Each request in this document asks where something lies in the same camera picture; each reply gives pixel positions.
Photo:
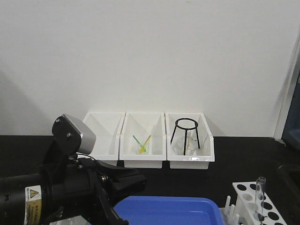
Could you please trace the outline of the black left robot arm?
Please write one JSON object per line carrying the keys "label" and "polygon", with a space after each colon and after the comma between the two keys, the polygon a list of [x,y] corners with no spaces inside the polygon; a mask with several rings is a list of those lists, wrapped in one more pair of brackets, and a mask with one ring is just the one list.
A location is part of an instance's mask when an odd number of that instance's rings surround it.
{"label": "black left robot arm", "polygon": [[126,225],[114,206],[143,191],[146,181],[137,169],[91,158],[44,165],[36,174],[0,180],[0,222],[48,225],[81,216],[92,225]]}

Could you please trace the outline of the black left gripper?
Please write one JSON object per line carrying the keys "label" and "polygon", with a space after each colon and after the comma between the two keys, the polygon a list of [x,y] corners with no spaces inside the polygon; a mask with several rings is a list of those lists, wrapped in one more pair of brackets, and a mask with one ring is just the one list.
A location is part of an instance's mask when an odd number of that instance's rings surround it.
{"label": "black left gripper", "polygon": [[63,163],[51,174],[45,167],[40,224],[81,216],[92,225],[127,225],[114,210],[125,198],[141,192],[147,178],[137,169],[80,158]]}

